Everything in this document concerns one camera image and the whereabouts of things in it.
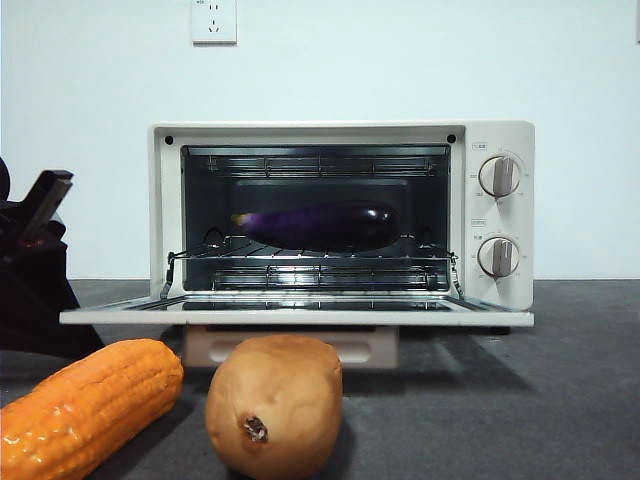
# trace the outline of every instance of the table surface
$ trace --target table surface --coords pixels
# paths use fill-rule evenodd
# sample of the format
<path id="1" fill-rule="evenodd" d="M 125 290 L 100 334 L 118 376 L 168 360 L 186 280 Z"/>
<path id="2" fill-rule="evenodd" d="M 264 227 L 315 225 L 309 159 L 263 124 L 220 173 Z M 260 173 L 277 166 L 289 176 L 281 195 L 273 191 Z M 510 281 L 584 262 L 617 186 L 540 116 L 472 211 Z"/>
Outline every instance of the table surface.
<path id="1" fill-rule="evenodd" d="M 144 296 L 144 281 L 77 281 L 83 306 Z M 538 281 L 536 326 L 404 328 L 400 367 L 344 375 L 343 423 L 314 479 L 640 479 L 640 281 Z M 106 343 L 181 329 L 99 326 Z M 2 405 L 68 364 L 2 352 Z M 213 369 L 187 369 L 175 408 L 91 475 L 240 479 L 204 429 Z"/>

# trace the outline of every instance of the corn cob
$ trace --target corn cob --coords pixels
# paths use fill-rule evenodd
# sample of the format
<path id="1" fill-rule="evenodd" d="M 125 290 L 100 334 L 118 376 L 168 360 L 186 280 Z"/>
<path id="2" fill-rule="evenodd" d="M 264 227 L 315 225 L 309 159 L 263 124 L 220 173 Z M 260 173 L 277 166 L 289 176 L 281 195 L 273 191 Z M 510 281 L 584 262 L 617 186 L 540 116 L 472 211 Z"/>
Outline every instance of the corn cob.
<path id="1" fill-rule="evenodd" d="M 72 363 L 0 410 L 0 478 L 84 478 L 173 407 L 182 378 L 180 359 L 151 339 Z"/>

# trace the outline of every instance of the corn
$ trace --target corn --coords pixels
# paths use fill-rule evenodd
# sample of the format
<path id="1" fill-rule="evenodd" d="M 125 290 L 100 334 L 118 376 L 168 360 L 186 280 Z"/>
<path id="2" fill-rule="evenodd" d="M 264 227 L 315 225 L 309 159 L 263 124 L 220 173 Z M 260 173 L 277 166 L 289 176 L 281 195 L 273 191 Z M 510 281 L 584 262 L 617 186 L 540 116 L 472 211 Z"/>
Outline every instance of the corn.
<path id="1" fill-rule="evenodd" d="M 86 477 L 173 407 L 182 378 L 180 359 L 151 339 L 72 363 L 0 410 L 0 478 Z"/>

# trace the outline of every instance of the wall socket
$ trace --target wall socket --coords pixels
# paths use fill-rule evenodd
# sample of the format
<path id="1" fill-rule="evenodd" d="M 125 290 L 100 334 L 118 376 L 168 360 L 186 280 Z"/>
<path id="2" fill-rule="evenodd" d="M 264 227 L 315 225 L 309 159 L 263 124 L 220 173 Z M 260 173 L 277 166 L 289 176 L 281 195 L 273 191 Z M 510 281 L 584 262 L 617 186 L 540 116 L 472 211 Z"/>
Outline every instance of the wall socket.
<path id="1" fill-rule="evenodd" d="M 237 43 L 236 0 L 192 0 L 191 40 L 194 44 Z"/>

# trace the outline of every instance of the fake vegetable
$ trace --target fake vegetable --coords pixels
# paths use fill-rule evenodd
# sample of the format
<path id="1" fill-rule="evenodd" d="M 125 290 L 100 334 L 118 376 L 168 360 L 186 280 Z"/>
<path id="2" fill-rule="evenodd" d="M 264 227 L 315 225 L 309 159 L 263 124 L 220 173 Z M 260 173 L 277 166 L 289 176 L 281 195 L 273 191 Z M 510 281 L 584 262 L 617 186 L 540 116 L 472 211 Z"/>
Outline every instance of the fake vegetable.
<path id="1" fill-rule="evenodd" d="M 247 237 L 288 250 L 375 250 L 400 236 L 398 213 L 381 202 L 327 203 L 232 219 Z"/>
<path id="2" fill-rule="evenodd" d="M 297 335 L 245 340 L 218 367 L 206 427 L 218 457 L 257 480 L 320 469 L 341 421 L 342 368 L 333 347 Z"/>
<path id="3" fill-rule="evenodd" d="M 180 394 L 180 359 L 162 342 L 125 340 L 72 363 L 0 410 L 3 480 L 87 476 Z"/>

